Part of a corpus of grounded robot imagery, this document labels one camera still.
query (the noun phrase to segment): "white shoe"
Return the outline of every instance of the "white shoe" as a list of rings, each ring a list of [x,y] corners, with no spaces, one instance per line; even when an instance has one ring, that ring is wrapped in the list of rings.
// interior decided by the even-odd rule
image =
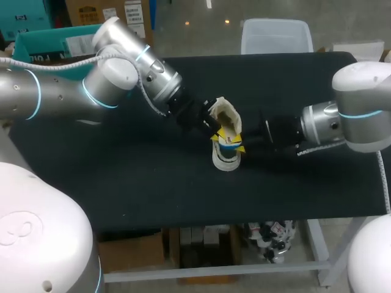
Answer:
[[[221,171],[234,171],[240,165],[241,140],[238,135],[242,132],[242,121],[239,113],[224,97],[216,99],[209,109],[210,115],[222,126],[220,136],[212,141],[212,161]]]

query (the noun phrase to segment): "black table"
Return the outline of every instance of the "black table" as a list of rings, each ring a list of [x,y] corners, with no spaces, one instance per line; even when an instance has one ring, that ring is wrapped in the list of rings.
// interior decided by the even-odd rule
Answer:
[[[348,53],[167,59],[200,99],[225,96],[244,129],[267,115],[300,114],[333,99],[331,80]],[[69,120],[18,122],[12,140],[39,177],[87,213],[94,230],[212,225],[385,214],[374,154],[346,146],[286,159],[242,160],[225,173],[211,142],[183,134],[136,93],[101,126]],[[391,152],[383,152],[386,168]]]

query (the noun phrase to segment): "robotic arm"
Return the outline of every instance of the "robotic arm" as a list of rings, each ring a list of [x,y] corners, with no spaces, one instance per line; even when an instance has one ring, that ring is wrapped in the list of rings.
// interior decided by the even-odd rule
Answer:
[[[138,84],[149,105],[173,115],[182,128],[197,128],[208,139],[220,129],[208,113],[212,102],[193,98],[181,76],[118,18],[102,25],[93,45],[101,56],[122,58],[99,60],[82,81],[30,70],[35,65],[0,69],[0,119],[64,115],[99,120]],[[36,177],[1,128],[0,146],[0,292],[103,292],[100,259],[84,211]]]
[[[92,42],[98,55],[126,56],[132,62],[119,58],[99,60],[82,81],[29,69],[3,68],[0,119],[63,115],[99,120],[104,111],[115,109],[138,84],[149,105],[163,116],[173,115],[183,129],[197,128],[210,138],[221,128],[208,113],[210,102],[191,96],[178,72],[160,61],[149,45],[117,17],[105,22]]]
[[[273,149],[346,140],[361,153],[391,145],[391,64],[359,62],[333,77],[335,101],[307,106],[300,117],[276,116],[261,120],[256,131],[244,133],[244,146]]]

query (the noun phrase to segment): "white label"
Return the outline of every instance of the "white label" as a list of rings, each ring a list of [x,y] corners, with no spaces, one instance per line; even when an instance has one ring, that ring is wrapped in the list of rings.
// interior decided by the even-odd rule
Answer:
[[[219,245],[219,233],[211,229],[203,231],[203,243],[205,245]]]
[[[259,230],[261,227],[259,226],[259,223],[249,223],[250,230]]]
[[[128,27],[140,38],[145,38],[144,23],[129,24]]]
[[[78,37],[66,38],[69,53],[72,57],[92,55],[94,53],[92,46],[92,35],[80,35]]]
[[[180,228],[179,234],[181,245],[191,244],[191,228]]]
[[[203,232],[201,227],[191,228],[191,243],[201,243],[203,240]]]
[[[128,1],[125,4],[128,3],[137,3],[140,1]],[[125,5],[125,15],[126,15],[126,21],[128,24],[135,24],[135,23],[143,23],[144,17],[142,16],[142,7],[141,4],[128,4]]]
[[[117,16],[117,11],[115,11],[115,8],[103,9],[103,15],[104,15],[104,19],[108,20],[109,18]]]
[[[273,224],[270,230],[275,232],[278,236],[280,236],[285,231],[285,228],[281,226],[279,222],[276,222]]]

